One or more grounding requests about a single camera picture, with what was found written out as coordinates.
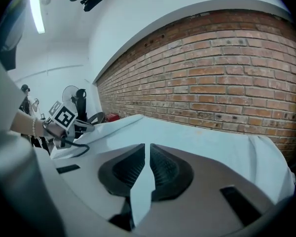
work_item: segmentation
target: wire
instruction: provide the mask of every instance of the wire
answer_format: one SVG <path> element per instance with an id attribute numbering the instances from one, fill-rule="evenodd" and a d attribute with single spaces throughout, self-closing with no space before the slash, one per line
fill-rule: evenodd
<path id="1" fill-rule="evenodd" d="M 72 146 L 75 146 L 75 147 L 78 147 L 78 148 L 86 148 L 86 150 L 84 150 L 82 153 L 80 153 L 80 154 L 78 154 L 78 155 L 76 155 L 76 156 L 74 156 L 74 157 L 79 157 L 79 156 L 85 154 L 86 152 L 88 152 L 89 149 L 90 149 L 90 147 L 89 147 L 87 144 L 77 144 L 77 143 L 71 142 L 71 141 L 69 141 L 69 140 L 66 140 L 65 138 L 61 138 L 61 137 L 59 137 L 58 135 L 56 135 L 55 133 L 53 133 L 52 131 L 50 131 L 50 130 L 47 128 L 47 126 L 46 126 L 45 123 L 43 123 L 43 128 L 46 130 L 46 132 L 48 132 L 48 133 L 49 133 L 50 135 L 52 135 L 54 138 L 60 140 L 60 141 L 63 142 L 63 143 L 67 143 L 67 144 L 69 144 L 69 145 L 72 145 Z"/>

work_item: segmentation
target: white fan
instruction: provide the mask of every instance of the white fan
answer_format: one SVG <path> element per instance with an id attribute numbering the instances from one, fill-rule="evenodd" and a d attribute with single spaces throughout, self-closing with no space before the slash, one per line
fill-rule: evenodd
<path id="1" fill-rule="evenodd" d="M 76 97 L 76 92 L 79 90 L 76 86 L 70 85 L 67 86 L 63 92 L 63 103 L 65 106 L 77 113 L 77 107 L 76 107 L 76 102 L 77 102 L 77 97 Z"/>

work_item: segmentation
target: black slot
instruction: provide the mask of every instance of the black slot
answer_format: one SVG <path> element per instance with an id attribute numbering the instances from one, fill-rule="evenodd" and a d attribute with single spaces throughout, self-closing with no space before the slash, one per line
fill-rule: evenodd
<path id="1" fill-rule="evenodd" d="M 251 224 L 261 216 L 235 187 L 225 187 L 220 191 L 244 226 Z"/>
<path id="2" fill-rule="evenodd" d="M 66 172 L 70 172 L 76 169 L 79 169 L 80 167 L 76 164 L 73 165 L 69 165 L 69 166 L 65 166 L 65 167 L 60 167 L 60 168 L 56 168 L 56 170 L 58 171 L 59 174 L 63 174 Z"/>

